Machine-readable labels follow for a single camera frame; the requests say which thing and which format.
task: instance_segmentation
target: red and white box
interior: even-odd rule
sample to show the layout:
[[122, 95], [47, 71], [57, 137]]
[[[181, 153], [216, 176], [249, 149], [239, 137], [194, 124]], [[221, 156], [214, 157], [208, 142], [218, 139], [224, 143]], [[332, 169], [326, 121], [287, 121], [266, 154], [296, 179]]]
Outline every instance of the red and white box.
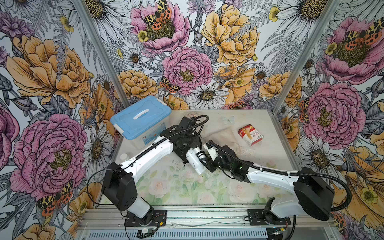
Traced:
[[260, 142], [263, 139], [261, 135], [252, 125], [248, 124], [245, 127], [242, 127], [237, 132], [242, 139], [244, 139], [249, 146]]

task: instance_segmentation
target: floral tablecloth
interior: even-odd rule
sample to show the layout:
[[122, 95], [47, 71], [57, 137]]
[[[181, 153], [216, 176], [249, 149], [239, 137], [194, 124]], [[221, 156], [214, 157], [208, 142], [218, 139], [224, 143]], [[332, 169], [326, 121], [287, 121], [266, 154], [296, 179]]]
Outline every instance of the floral tablecloth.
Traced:
[[[169, 126], [178, 124], [183, 116], [190, 114], [209, 116], [201, 133], [206, 141], [216, 131], [229, 129], [231, 141], [239, 145], [238, 157], [266, 167], [291, 170], [288, 157], [283, 150], [267, 110], [200, 110], [199, 112], [172, 111]], [[237, 134], [239, 128], [252, 123], [263, 135], [260, 143], [247, 146]], [[123, 143], [119, 154], [130, 152], [129, 143]], [[200, 176], [172, 152], [153, 165], [137, 182], [137, 192], [151, 205], [198, 205], [198, 204], [263, 204], [270, 197], [290, 194], [284, 190], [264, 184], [249, 184], [227, 177], [221, 170], [211, 173], [205, 170]], [[103, 197], [101, 203], [109, 203]]]
[[[271, 162], [268, 167], [275, 167]], [[151, 205], [265, 204], [270, 197], [289, 192], [265, 184], [228, 178], [220, 170], [197, 175], [182, 161], [168, 155], [149, 169], [136, 184], [137, 193]], [[101, 203], [110, 203], [103, 197]]]

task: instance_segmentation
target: blue plastic container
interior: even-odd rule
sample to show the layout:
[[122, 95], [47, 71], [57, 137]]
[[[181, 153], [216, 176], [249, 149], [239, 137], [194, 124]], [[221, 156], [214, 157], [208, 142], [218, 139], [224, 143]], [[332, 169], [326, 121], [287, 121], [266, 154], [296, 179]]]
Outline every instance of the blue plastic container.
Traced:
[[141, 149], [153, 142], [166, 129], [171, 108], [163, 101], [148, 96], [111, 118], [113, 126], [132, 144]]

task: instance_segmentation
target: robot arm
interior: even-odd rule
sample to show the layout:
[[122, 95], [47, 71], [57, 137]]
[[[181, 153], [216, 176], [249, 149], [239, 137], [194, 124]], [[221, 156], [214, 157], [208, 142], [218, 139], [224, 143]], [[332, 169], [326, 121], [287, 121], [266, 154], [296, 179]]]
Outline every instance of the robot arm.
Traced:
[[328, 220], [334, 191], [323, 179], [313, 176], [311, 169], [303, 168], [299, 173], [307, 173], [307, 176], [300, 177], [298, 171], [270, 169], [240, 160], [227, 145], [220, 147], [212, 141], [202, 145], [199, 135], [202, 124], [197, 124], [198, 118], [184, 117], [179, 125], [164, 130], [152, 145], [137, 156], [121, 165], [111, 163], [104, 177], [102, 193], [120, 211], [128, 210], [143, 225], [148, 224], [153, 207], [137, 196], [135, 183], [158, 160], [173, 151], [184, 164], [190, 163], [199, 175], [206, 169], [214, 172], [219, 168], [224, 173], [230, 172], [238, 181], [267, 184], [292, 193], [290, 198], [271, 198], [268, 201], [263, 213], [267, 220], [307, 214], [319, 220]]

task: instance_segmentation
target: vent grille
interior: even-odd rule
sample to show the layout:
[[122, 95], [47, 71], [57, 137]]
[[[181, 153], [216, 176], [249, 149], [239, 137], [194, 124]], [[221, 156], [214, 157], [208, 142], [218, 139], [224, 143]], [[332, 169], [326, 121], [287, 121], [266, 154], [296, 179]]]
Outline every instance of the vent grille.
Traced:
[[[131, 240], [136, 238], [137, 229], [127, 229]], [[254, 239], [268, 238], [265, 228], [247, 228], [247, 229], [159, 229], [151, 238], [161, 240], [176, 239]], [[128, 240], [124, 230], [91, 230], [88, 240]]]

